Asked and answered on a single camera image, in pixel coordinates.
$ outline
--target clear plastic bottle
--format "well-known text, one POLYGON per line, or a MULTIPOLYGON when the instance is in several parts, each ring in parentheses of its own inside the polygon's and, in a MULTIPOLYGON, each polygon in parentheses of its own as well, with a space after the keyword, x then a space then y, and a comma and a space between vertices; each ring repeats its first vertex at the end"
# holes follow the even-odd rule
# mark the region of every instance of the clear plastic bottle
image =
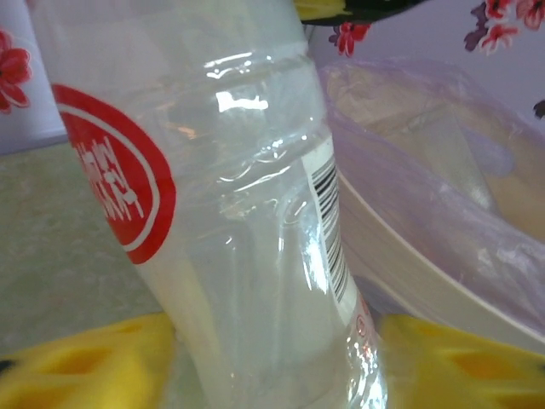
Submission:
POLYGON ((323 96, 291 0, 31 10, 71 143, 210 406, 380 407, 323 96))

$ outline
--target red circular logo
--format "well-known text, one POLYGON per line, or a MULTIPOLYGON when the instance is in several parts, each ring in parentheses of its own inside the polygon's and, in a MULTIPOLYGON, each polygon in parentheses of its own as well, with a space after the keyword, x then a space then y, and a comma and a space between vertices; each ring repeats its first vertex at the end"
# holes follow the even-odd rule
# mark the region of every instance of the red circular logo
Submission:
POLYGON ((367 335, 367 325, 365 324, 365 318, 362 314, 359 314, 356 319, 356 329, 358 330, 358 334, 362 338, 365 338, 367 335))
POLYGON ((161 247, 175 211, 175 183, 153 140, 114 107, 52 86, 68 137, 113 232, 134 264, 161 247))

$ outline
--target green surface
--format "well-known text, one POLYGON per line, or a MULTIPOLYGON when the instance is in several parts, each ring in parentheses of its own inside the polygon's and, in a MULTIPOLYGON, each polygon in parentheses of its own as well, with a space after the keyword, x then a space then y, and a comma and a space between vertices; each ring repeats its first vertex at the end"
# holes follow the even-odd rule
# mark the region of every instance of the green surface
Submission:
MULTIPOLYGON (((0 354, 159 309, 68 145, 0 157, 0 354)), ((182 347, 164 407, 204 407, 182 347)))

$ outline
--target purple plastic bag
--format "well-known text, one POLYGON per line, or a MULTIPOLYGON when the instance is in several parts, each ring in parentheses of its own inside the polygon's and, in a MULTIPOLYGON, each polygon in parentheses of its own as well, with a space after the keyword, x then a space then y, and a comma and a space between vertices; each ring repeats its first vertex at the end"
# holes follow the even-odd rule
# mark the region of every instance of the purple plastic bag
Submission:
POLYGON ((364 297, 380 313, 409 312, 544 353, 543 135, 437 61, 343 61, 321 76, 344 246, 364 297), (454 118, 447 136, 461 135, 497 211, 419 160, 427 146, 407 139, 416 135, 407 124, 437 107, 454 118))

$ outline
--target bottle label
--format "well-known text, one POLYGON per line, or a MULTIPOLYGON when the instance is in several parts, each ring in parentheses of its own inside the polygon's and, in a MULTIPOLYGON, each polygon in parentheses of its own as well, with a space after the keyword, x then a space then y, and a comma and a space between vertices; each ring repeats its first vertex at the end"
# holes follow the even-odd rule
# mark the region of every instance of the bottle label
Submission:
POLYGON ((339 187, 333 156, 333 140, 328 139, 303 157, 303 165, 319 209, 331 288, 336 296, 339 313, 345 324, 348 324, 356 308, 358 289, 348 271, 341 246, 339 187))
POLYGON ((118 109, 64 85, 54 84, 52 90, 112 231, 132 263, 148 261, 174 218, 169 163, 152 138, 118 109))

